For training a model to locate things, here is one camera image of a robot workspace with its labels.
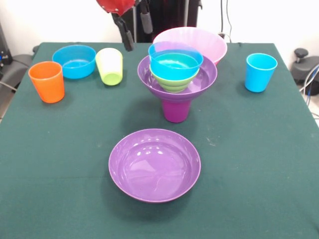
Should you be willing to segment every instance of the bowl rim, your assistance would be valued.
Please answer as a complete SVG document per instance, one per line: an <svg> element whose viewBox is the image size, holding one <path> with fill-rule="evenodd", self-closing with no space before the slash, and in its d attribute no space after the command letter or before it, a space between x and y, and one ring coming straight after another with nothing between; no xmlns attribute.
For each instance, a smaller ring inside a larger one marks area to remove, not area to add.
<svg viewBox="0 0 319 239"><path fill-rule="evenodd" d="M140 62L139 62L139 64L138 64L138 68L137 68L137 72L138 72L138 76L139 76L139 79L140 79L140 81L142 81L142 83L147 87L147 88L151 88L153 91L156 91L156 92L158 92L158 93L160 93L160 94L162 94L162 93L165 93L165 94L167 94L167 95L176 95L176 93L170 93L170 92L163 92L163 91L159 91L159 90L157 90L157 89L155 89L155 88L153 88L153 87L150 87L148 84L146 84L141 78L140 78L140 75L139 75L139 68L140 68L140 65L141 65L141 63L145 60L145 59L147 59L149 56L146 56L146 57L144 57ZM217 71L217 67L216 67L216 65L211 61L211 60L209 60L207 57L205 57L205 56L203 56L204 58L206 58L206 60L207 61L210 61L214 66L214 70L216 71L216 78L213 80L213 82L210 84L210 85L208 85L208 86L206 86L204 89L201 89L200 91L204 91L204 90L206 90L206 89L208 89L212 84L214 84L214 82L216 81L216 79L217 79L217 77L218 77L218 71ZM187 96L187 95L191 95L191 94L193 94L193 93L178 93L178 95L182 95L182 96Z"/></svg>
<svg viewBox="0 0 319 239"><path fill-rule="evenodd" d="M199 73L199 70L200 70L200 67L198 68L198 70L195 72L195 74L194 75L192 75L191 77L188 77L188 78L186 78L186 79L182 79L182 80L167 80L167 79L164 79L164 78L162 78L162 77L159 77L159 76L157 76L157 75L155 75L154 74L154 72L152 71L152 69L151 69L151 65L150 65L150 67L149 67L149 70L150 70L150 72L151 72L151 74L155 77L157 77L157 78L159 78L160 80L162 80L162 81L168 81L168 82L187 82L187 81L189 81L190 79L193 79L193 78L195 78L196 76L197 76L197 74Z"/></svg>
<svg viewBox="0 0 319 239"><path fill-rule="evenodd" d="M94 49L93 47L91 47L91 46L82 45L82 44L71 44L71 45L67 45L67 46L63 46L63 47L59 48L58 50L56 50L56 51L53 53L53 55L52 55L52 61L57 62L57 61L54 60L54 56L55 56L55 54L58 53L60 50L63 50L63 49L65 49L65 48L79 47L79 46L81 46L81 47L86 47L87 49L92 50L92 51L94 52L94 58L93 58L93 60L91 60L90 62L88 62L88 63L86 63L85 65L82 65L82 66L76 66L76 67L74 67L74 66L73 66L73 67L62 66L62 68L64 68L64 69L77 69L77 68L85 67L85 66L87 66L87 65L89 65L89 64L91 64L91 63L93 63L93 62L95 62L95 57L96 57L96 51L95 51L95 49Z"/></svg>
<svg viewBox="0 0 319 239"><path fill-rule="evenodd" d="M156 60L156 58L154 58L151 54L150 54L150 49L152 48L152 47L154 47L155 45L157 45L157 44L163 44L163 43L177 43L177 44L180 44L180 45L184 45L185 47L188 47L189 49L191 49L191 50L193 50L196 54L198 54L199 56L200 56L200 62L197 62L197 65L196 66L193 66L193 67L188 67L188 68L179 68L179 67L173 67L173 66L166 66L166 65L163 65L163 64L161 64L160 62L158 62L157 60ZM155 60L157 63L159 63L159 64L161 64L161 65L163 65L163 66L165 66L165 67L168 67L169 69L172 69L172 70L177 70L177 69L179 69L179 70L192 70L192 69L195 69L195 68L200 68L200 66L203 64L203 62L204 62L204 56L203 56L203 54L201 54L196 48L194 48L194 47L192 47L192 46L189 46L189 45L187 45L187 44L185 44L185 43L183 43L183 42L177 42L177 41L159 41L159 42L154 42L154 43L152 43L150 46L149 46L149 48L148 48L148 54L149 54L149 56L152 58L152 60Z"/></svg>
<svg viewBox="0 0 319 239"><path fill-rule="evenodd" d="M214 32L207 31L207 30L205 30L205 29L203 29L203 28L194 27L194 26L179 26L179 27L174 27L174 28L171 28L171 29L162 31L161 33L159 33L159 34L154 38L153 43L160 42L160 41L159 41L160 35L161 35L162 33L164 33L164 32L177 31L177 30L179 30L179 29L194 29L194 28L196 28L196 31L206 32L206 33L212 34L212 35L214 35L214 36L220 37L218 34L216 34L216 33L214 33ZM227 53L227 50L228 50L228 46L227 46L226 41L225 41L223 38L221 38L221 37L220 37L220 41L221 41L222 44L224 45L225 51L224 51L224 53L223 53L220 57L218 57L217 59L214 60L214 62L213 62L214 64L215 64L215 63L218 63L221 59L223 59L224 56L225 56L226 53Z"/></svg>
<svg viewBox="0 0 319 239"><path fill-rule="evenodd" d="M181 193L179 193L177 196L174 196L170 199L164 199L164 200L145 200L143 198L139 198L139 197L136 197L134 195L132 195L131 193L129 192L126 192L117 182L116 180L113 178L113 175L111 173L111 168L110 168L110 162L111 162L111 157L112 157L112 154L114 154L115 152L115 149L116 147L123 141L125 140L126 138L128 137L131 137L132 135L138 133L138 132L141 132L141 131L151 131L151 130L159 130L159 131L166 131L166 132L169 132L169 133L173 133L173 134L176 134L178 136L180 136L181 138L183 138L187 144L190 145L190 147L194 150L195 154L196 154L196 157L198 158L198 164L199 164L199 169L198 169L198 173L195 177L195 180L185 189L183 190ZM163 128L145 128L145 129L141 129L141 130L137 130L135 132L132 132L128 135L126 135L125 137L123 137L112 149L111 153L110 153L110 156L109 156L109 163L108 163L108 167L109 167L109 173L111 175L111 178L113 180L113 182L116 184L116 186L122 191L124 192L125 194L129 195L130 197L136 199L136 200L139 200L139 201L142 201L142 202L146 202L146 203L166 203L166 202L170 202L170 201L173 201L177 198L180 198L181 196L183 196L184 194L186 194L194 185L195 183L197 182L199 176L200 176L200 173L201 173L201 160L200 160L200 156L199 156L199 153L196 149L196 147L186 138L184 137L183 135L179 134L179 133L176 133L172 130L168 130L168 129L163 129Z"/></svg>

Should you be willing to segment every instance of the green tablecloth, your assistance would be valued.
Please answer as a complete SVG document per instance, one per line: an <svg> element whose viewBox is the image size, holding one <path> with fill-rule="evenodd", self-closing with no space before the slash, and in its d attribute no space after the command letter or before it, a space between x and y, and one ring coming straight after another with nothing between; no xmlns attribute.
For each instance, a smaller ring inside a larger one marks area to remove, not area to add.
<svg viewBox="0 0 319 239"><path fill-rule="evenodd" d="M34 63L65 45L41 44ZM105 87L95 70L48 105L26 75L0 124L1 239L318 238L319 130L273 44L229 44L180 124L138 79L148 44L88 45L122 51L120 85ZM278 60L261 94L243 85L253 52ZM166 204L126 196L108 173L115 144L151 127L184 135L201 156L194 188Z"/></svg>

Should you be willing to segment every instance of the blue bowl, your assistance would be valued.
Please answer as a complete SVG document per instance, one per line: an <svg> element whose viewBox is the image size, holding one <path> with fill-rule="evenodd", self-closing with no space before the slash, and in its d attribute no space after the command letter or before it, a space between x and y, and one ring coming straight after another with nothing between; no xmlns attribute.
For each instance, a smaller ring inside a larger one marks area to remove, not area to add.
<svg viewBox="0 0 319 239"><path fill-rule="evenodd" d="M153 73L166 80L184 80L193 77L204 61L194 48L180 42L157 42L149 47Z"/></svg>
<svg viewBox="0 0 319 239"><path fill-rule="evenodd" d="M81 79L89 76L95 69L96 52L85 45L70 45L57 50L52 60L62 65L63 76Z"/></svg>

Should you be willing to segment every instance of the purple plate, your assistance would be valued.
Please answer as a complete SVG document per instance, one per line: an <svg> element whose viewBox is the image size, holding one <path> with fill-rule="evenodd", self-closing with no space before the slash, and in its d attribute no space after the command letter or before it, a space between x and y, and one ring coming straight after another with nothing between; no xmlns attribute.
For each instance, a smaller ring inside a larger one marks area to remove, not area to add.
<svg viewBox="0 0 319 239"><path fill-rule="evenodd" d="M192 188L200 174L194 145L166 129L144 129L113 148L109 171L127 195L148 203L172 201Z"/></svg>
<svg viewBox="0 0 319 239"><path fill-rule="evenodd" d="M162 100L169 102L191 101L203 94L216 80L217 68L213 62L204 56L198 74L188 87L179 93L169 93L165 91L150 72L150 57L146 56L138 66L138 75L149 91Z"/></svg>

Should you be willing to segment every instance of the plastic bowl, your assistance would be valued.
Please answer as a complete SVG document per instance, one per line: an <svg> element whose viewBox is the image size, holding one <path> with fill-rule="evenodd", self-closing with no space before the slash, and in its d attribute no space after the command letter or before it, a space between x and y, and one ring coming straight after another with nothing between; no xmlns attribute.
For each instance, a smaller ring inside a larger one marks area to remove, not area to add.
<svg viewBox="0 0 319 239"><path fill-rule="evenodd" d="M166 80L193 77L204 61L196 49L180 42L158 42L149 47L153 73Z"/></svg>
<svg viewBox="0 0 319 239"><path fill-rule="evenodd" d="M199 154L189 140L157 128L124 137L109 158L114 183L127 195L148 203L184 195L196 183L200 168Z"/></svg>
<svg viewBox="0 0 319 239"><path fill-rule="evenodd" d="M153 70L151 69L151 67L150 67L150 72L154 76L154 78L158 81L159 85L162 86L162 88L164 90L166 90L167 92L170 92L170 93L178 93L178 92L185 90L188 87L189 83L198 74L199 69L197 70L197 72L195 72L195 74L192 77L189 77L187 79L180 80L180 81L163 79L163 78L155 75Z"/></svg>
<svg viewBox="0 0 319 239"><path fill-rule="evenodd" d="M162 41L174 41L187 44L206 56L215 65L219 63L227 52L227 44L223 38L218 34L197 27L176 27L163 31L157 35L153 43Z"/></svg>
<svg viewBox="0 0 319 239"><path fill-rule="evenodd" d="M89 76L95 69L96 52L85 45L70 45L57 50L52 60L62 65L63 76L81 79Z"/></svg>

